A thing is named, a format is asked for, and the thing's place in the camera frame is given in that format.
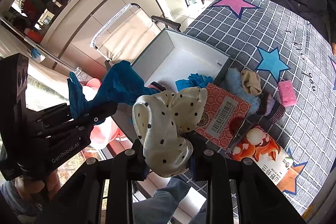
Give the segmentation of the operator left hand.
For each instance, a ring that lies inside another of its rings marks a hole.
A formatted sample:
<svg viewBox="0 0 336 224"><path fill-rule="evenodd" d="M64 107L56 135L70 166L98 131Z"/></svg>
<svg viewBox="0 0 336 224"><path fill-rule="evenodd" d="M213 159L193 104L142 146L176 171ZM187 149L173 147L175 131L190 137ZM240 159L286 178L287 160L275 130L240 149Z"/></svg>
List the operator left hand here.
<svg viewBox="0 0 336 224"><path fill-rule="evenodd" d="M23 200L31 200L32 194L41 192L45 186L47 187L48 197L52 199L61 188L57 169L51 172L44 180L40 181L31 181L24 177L17 177L15 179L15 187Z"/></svg>

